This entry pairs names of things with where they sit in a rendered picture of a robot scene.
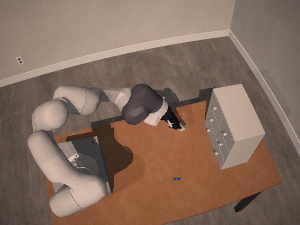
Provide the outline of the white chest of drawers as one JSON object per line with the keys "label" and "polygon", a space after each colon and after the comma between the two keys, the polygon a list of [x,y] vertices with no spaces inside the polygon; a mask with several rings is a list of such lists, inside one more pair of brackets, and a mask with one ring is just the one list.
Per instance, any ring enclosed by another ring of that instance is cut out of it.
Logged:
{"label": "white chest of drawers", "polygon": [[213,92],[234,139],[222,170],[248,162],[265,131],[242,84],[214,88]]}

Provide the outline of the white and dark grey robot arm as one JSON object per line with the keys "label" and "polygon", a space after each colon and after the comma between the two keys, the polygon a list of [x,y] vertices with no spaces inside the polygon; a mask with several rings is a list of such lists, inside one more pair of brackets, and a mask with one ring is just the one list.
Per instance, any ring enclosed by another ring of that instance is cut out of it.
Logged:
{"label": "white and dark grey robot arm", "polygon": [[157,126],[168,109],[164,99],[146,84],[132,89],[61,85],[55,90],[53,100],[34,110],[34,133],[28,138],[28,147],[48,180],[63,184],[49,201],[56,216],[78,213],[99,202],[108,191],[105,181],[98,176],[95,159],[79,152],[67,158],[58,147],[54,131],[64,126],[69,114],[90,116],[101,101],[113,102],[128,124],[136,125],[144,120],[148,125]]}

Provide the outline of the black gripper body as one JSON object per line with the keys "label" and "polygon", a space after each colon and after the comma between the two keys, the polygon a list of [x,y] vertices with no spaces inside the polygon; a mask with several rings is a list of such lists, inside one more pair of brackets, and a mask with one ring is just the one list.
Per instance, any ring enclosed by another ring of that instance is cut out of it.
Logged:
{"label": "black gripper body", "polygon": [[[162,116],[161,120],[165,120],[166,122],[169,120],[171,122],[173,119],[170,117],[171,108],[168,106],[167,112]],[[167,122],[168,123],[168,122]]]}

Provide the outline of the grey drawer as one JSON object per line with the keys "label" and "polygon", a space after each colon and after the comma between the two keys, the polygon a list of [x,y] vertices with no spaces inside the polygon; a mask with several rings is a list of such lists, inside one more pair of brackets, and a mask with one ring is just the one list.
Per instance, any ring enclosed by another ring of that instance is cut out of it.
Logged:
{"label": "grey drawer", "polygon": [[220,168],[221,168],[222,165],[223,165],[223,163],[224,163],[224,158],[223,158],[223,155],[222,155],[222,153],[221,153],[220,147],[219,147],[219,145],[218,145],[217,139],[215,139],[215,141],[214,141],[213,148],[214,148],[214,151],[215,151],[215,152],[214,152],[214,153],[215,153],[215,156],[217,157],[219,166],[220,166]]}
{"label": "grey drawer", "polygon": [[218,131],[218,134],[217,134],[217,141],[218,141],[218,145],[221,149],[221,152],[223,154],[223,157],[224,157],[224,160],[226,159],[228,153],[229,153],[229,150],[228,150],[228,147],[226,145],[226,142],[224,140],[224,137],[223,137],[223,134],[221,132],[221,129],[219,128],[219,131]]}
{"label": "grey drawer", "polygon": [[213,131],[213,128],[212,128],[212,125],[210,123],[210,120],[209,120],[209,117],[207,116],[207,119],[206,119],[206,123],[205,123],[205,126],[207,128],[207,132],[209,134],[209,137],[210,137],[210,140],[212,142],[212,144],[214,143],[214,140],[215,140],[215,133]]}
{"label": "grey drawer", "polygon": [[227,124],[227,122],[226,122],[225,117],[223,117],[223,119],[222,119],[220,128],[221,128],[221,130],[222,130],[222,133],[223,133],[223,136],[224,136],[224,138],[225,138],[226,144],[227,144],[228,149],[229,149],[229,151],[230,151],[230,149],[231,149],[231,147],[232,147],[232,145],[233,145],[233,143],[234,143],[234,139],[233,139],[233,137],[232,137],[232,134],[231,134],[231,132],[230,132],[230,129],[229,129],[229,127],[228,127],[228,124]]}
{"label": "grey drawer", "polygon": [[218,100],[217,100],[214,92],[212,94],[212,99],[211,99],[210,103],[211,103],[211,105],[213,107],[213,111],[214,111],[214,113],[216,115],[216,118],[218,120],[218,123],[220,125],[220,122],[221,122],[221,119],[222,119],[222,116],[223,116],[223,112],[221,110],[221,107],[220,107],[220,105],[218,103]]}
{"label": "grey drawer", "polygon": [[217,131],[218,131],[218,128],[219,128],[219,124],[218,124],[218,121],[216,119],[216,116],[214,114],[214,111],[212,109],[212,106],[210,104],[210,107],[209,107],[209,111],[208,111],[208,117],[210,119],[210,122],[212,124],[212,127],[214,129],[214,132],[215,132],[215,135],[217,134]]}

